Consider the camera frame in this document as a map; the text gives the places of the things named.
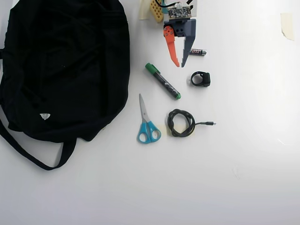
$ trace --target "yellow lego piece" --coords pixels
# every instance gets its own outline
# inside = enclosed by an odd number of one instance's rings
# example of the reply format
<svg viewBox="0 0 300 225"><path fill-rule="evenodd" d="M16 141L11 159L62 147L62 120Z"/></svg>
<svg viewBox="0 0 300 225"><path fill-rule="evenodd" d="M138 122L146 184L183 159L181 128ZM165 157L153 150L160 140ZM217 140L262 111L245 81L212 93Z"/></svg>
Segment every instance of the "yellow lego piece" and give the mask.
<svg viewBox="0 0 300 225"><path fill-rule="evenodd" d="M161 23L164 19L164 14L162 12L162 8L155 2L155 0L152 0L150 3L150 11L153 14L155 20L158 23Z"/></svg>

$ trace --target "wire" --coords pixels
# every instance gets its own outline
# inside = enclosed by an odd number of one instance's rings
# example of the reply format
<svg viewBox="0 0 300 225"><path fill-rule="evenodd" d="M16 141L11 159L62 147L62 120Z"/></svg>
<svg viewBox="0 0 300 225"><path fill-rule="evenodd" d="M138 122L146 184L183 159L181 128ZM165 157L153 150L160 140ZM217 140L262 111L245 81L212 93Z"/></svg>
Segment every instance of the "wire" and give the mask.
<svg viewBox="0 0 300 225"><path fill-rule="evenodd" d="M185 131L183 131L182 133L179 133L174 129L173 119L178 114L183 115L187 119L187 122L188 122L188 128ZM172 112L169 113L168 127L171 130L171 133L174 137L188 137L188 136L190 136L194 132L196 125L214 126L214 125L216 125L216 123L215 122L196 123L194 117L192 116L192 114L190 114L187 111L180 110L180 109L174 109Z"/></svg>
<svg viewBox="0 0 300 225"><path fill-rule="evenodd" d="M161 4L159 4L158 0L155 0L156 1L156 4L158 4L158 6L160 6L161 8L168 8L168 7L171 7L171 6L175 6L178 2L174 2L170 5L167 5L167 6L163 6Z"/></svg>

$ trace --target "backpack handle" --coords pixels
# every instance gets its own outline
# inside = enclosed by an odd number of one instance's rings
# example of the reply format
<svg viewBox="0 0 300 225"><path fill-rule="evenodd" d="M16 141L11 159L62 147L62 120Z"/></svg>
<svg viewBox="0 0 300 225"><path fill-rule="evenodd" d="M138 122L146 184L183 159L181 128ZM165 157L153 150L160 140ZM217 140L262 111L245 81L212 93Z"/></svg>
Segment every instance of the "backpack handle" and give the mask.
<svg viewBox="0 0 300 225"><path fill-rule="evenodd" d="M62 153L60 157L60 162L58 163L57 166L55 167L50 167L39 161L37 158L33 157L31 154L29 154L27 151L25 151L19 143L13 138L13 136L5 129L2 121L0 120L0 135L17 151L19 152L22 156L25 158L29 159L31 162L36 164L37 166L41 167L44 170L54 170L57 168L62 167L68 159L71 157L75 146L76 146L76 141L77 139L69 142L64 142L63 147L62 147Z"/></svg>

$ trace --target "marker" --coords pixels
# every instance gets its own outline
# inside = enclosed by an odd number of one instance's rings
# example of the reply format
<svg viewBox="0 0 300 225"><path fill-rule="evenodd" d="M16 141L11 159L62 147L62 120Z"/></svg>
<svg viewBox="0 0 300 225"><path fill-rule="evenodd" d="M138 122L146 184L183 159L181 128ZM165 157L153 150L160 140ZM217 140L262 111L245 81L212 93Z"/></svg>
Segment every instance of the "marker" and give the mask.
<svg viewBox="0 0 300 225"><path fill-rule="evenodd" d="M152 64L147 63L147 70L167 89L168 92L175 98L180 99L180 93L160 74L160 71Z"/></svg>

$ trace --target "white triangle logo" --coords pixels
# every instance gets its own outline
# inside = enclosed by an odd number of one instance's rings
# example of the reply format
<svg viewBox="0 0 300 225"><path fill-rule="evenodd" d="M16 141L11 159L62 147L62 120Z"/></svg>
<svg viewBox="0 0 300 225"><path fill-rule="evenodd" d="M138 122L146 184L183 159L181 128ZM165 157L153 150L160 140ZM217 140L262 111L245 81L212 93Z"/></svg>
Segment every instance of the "white triangle logo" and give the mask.
<svg viewBox="0 0 300 225"><path fill-rule="evenodd" d="M42 117L44 120L49 119L49 117L51 116L51 114L47 114L47 113L42 113L42 114L40 114L40 115L41 115L41 117Z"/></svg>

